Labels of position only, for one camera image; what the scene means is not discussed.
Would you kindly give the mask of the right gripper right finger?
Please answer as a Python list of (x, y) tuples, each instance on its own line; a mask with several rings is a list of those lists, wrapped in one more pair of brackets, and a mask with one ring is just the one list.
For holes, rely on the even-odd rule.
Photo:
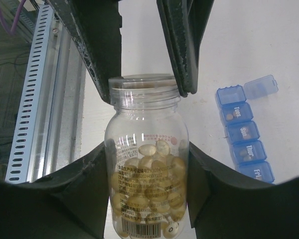
[(247, 177), (189, 146), (188, 210), (199, 239), (299, 239), (299, 177)]

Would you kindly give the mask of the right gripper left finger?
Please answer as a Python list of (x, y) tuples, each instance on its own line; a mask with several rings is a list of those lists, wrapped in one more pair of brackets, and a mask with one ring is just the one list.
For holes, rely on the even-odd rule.
[(105, 148), (32, 183), (0, 181), (0, 239), (101, 239), (107, 214)]

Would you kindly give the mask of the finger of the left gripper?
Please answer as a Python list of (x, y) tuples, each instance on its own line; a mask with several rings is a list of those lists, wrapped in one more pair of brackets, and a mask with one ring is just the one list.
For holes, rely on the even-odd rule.
[(200, 45), (214, 0), (156, 2), (179, 93), (196, 94)]
[(117, 0), (50, 0), (101, 99), (110, 103), (109, 79), (121, 76), (122, 17)]

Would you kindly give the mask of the blue weekly pill organizer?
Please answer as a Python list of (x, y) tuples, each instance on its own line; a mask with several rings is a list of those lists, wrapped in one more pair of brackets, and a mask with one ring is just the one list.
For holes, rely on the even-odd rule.
[(274, 94), (278, 85), (272, 75), (245, 83), (219, 88), (215, 97), (229, 143), (235, 170), (250, 178), (272, 184), (275, 180), (254, 114), (248, 100)]

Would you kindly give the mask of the amber pill bottle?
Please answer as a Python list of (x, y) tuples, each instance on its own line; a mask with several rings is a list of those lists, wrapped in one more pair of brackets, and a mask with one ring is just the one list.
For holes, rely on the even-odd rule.
[(105, 131), (112, 222), (123, 239), (174, 239), (187, 208), (189, 135), (180, 94), (163, 74), (109, 80)]

